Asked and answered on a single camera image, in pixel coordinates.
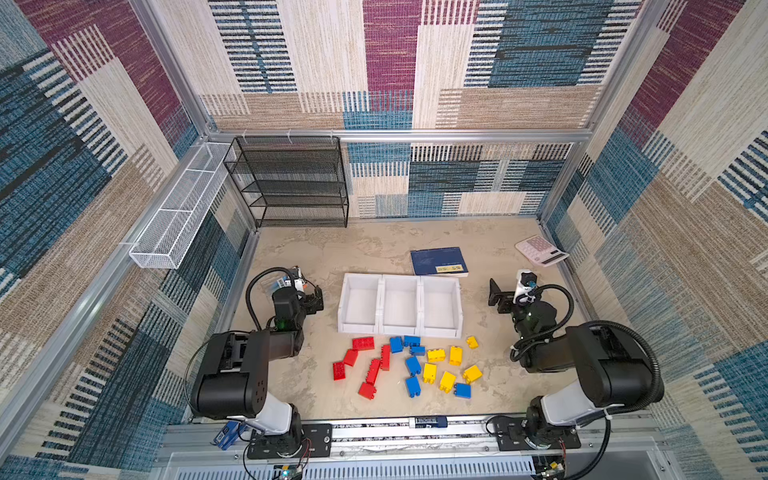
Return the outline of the red small lego brick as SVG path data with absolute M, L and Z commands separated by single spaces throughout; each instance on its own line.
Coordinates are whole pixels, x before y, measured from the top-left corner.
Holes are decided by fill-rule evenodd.
M 359 355 L 359 352 L 356 349 L 349 349 L 344 355 L 343 363 L 346 366 L 354 367 L 357 361 L 358 355 Z

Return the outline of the red long lego brick top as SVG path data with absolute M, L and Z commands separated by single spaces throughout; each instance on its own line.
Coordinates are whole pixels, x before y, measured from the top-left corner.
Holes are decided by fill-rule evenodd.
M 352 348 L 356 351 L 374 350 L 375 339 L 372 336 L 353 338 Z

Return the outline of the red long lego brick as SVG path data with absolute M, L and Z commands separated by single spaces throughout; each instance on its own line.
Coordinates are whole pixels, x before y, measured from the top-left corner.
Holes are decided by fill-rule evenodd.
M 381 360 L 379 358 L 374 358 L 368 368 L 365 382 L 374 386 L 376 384 L 376 380 L 378 378 L 378 374 L 381 370 Z
M 372 336 L 353 338 L 352 348 L 356 351 L 374 350 L 375 339 Z

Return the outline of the yellow long lego brick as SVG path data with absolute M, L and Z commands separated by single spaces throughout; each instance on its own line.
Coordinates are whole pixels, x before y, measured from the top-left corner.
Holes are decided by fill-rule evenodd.
M 427 361 L 429 363 L 438 363 L 446 360 L 446 351 L 444 349 L 431 349 L 427 351 Z

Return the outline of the blue long lego brick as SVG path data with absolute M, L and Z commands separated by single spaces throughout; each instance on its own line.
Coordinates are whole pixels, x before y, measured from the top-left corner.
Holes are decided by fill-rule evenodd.
M 420 346 L 421 345 L 421 338 L 419 336 L 405 335 L 403 337 L 403 344 L 406 347 Z

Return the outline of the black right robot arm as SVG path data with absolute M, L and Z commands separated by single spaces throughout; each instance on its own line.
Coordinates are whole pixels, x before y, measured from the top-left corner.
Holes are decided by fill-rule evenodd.
M 508 426 L 508 436 L 547 449 L 597 419 L 643 410 L 663 399 L 661 366 L 650 343 L 612 321 L 570 325 L 575 300 L 565 287 L 541 284 L 533 271 L 521 270 L 512 291 L 489 282 L 488 304 L 510 316 L 519 336 L 511 361 L 528 373 L 574 370 L 577 375 L 560 391 L 534 398 L 519 425 Z

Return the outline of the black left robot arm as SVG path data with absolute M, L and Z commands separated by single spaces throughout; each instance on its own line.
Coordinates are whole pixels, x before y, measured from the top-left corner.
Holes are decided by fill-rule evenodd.
M 283 275 L 272 292 L 274 316 L 259 323 L 251 293 L 263 277 Z M 299 458 L 308 456 L 312 445 L 303 430 L 296 406 L 277 399 L 268 391 L 269 364 L 298 356 L 305 335 L 306 317 L 324 309 L 322 290 L 312 287 L 301 269 L 271 267 L 247 285 L 246 307 L 255 329 L 229 330 L 213 335 L 200 350 L 204 353 L 189 394 L 192 412 L 226 424 L 214 437 L 222 450 L 235 441 L 244 443 L 244 459 Z

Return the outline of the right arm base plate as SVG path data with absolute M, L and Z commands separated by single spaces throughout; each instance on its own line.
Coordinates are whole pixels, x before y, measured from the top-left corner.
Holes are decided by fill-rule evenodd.
M 529 424 L 521 415 L 496 415 L 486 422 L 500 451 L 579 449 L 582 444 L 574 427 L 553 426 L 544 421 Z

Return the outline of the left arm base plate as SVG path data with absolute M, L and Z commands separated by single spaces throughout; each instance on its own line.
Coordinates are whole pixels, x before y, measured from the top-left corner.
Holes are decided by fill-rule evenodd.
M 285 434 L 257 436 L 249 441 L 248 460 L 310 459 L 330 456 L 333 426 L 330 423 L 292 425 Z

